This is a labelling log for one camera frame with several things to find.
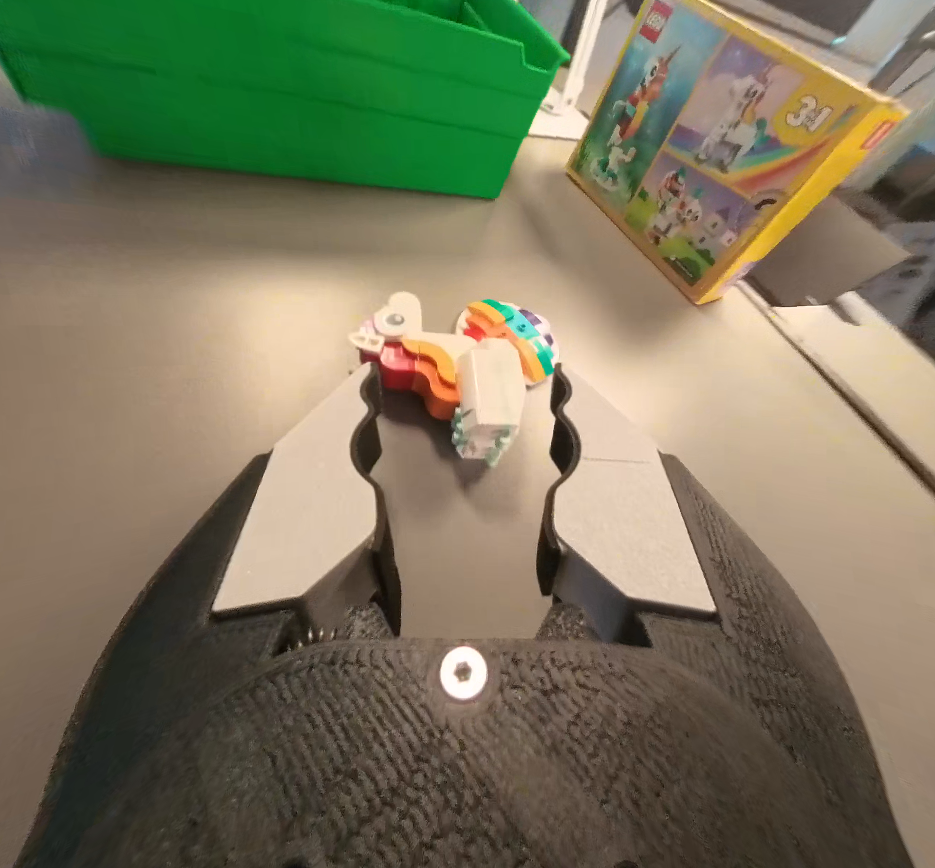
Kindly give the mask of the rainbow toy brick disc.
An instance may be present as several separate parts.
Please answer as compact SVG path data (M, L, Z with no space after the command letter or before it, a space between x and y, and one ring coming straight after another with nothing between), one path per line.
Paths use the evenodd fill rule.
M560 361L551 323L543 316L508 301L473 301L459 314L454 333L481 342L508 341L520 357L527 387L546 382Z

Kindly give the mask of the yellow toy set box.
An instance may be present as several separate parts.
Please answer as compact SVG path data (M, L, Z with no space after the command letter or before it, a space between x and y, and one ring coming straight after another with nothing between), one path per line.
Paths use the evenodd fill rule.
M907 115L710 0L644 0L566 173L702 305Z

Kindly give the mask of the toy brick unicorn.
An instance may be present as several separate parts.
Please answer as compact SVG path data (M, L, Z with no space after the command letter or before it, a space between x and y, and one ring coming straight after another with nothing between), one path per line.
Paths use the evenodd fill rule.
M461 459L493 468L516 439L528 387L508 341L431 332L408 291L391 294L347 338L362 362L377 365L382 387L417 395L449 425Z

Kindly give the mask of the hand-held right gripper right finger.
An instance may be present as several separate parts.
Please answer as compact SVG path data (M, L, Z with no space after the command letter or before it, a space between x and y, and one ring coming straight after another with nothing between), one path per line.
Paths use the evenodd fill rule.
M717 608L656 443L578 373L555 370L536 555L542 594L602 642L642 644L643 616L711 623Z

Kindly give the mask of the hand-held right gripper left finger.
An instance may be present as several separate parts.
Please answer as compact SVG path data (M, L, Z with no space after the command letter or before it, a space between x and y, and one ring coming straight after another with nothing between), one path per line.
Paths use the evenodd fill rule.
M272 448L212 604L219 618L290 609L306 636L376 603L393 635L402 593L381 455L380 374L355 369Z

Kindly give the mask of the green plastic bin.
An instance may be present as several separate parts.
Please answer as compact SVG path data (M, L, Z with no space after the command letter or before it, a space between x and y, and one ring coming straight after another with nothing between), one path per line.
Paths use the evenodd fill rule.
M101 155L496 198L569 59L515 0L2 0L2 68Z

